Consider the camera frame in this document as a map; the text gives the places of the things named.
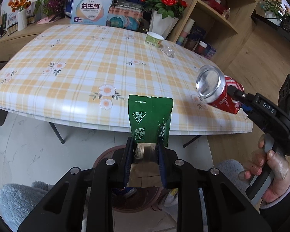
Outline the right hand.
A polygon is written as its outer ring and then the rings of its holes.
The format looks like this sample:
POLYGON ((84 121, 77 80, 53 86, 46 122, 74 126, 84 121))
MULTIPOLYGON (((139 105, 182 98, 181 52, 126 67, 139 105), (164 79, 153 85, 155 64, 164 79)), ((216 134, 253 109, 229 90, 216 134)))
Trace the right hand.
POLYGON ((248 181, 255 175, 260 175, 265 165, 268 165, 274 173, 274 179, 262 196, 263 202, 269 204, 279 201, 280 197, 290 189, 290 165, 286 158, 273 150, 264 152, 264 137, 258 141, 258 149, 252 153, 252 160, 243 164, 244 170, 238 177, 242 181, 248 181))

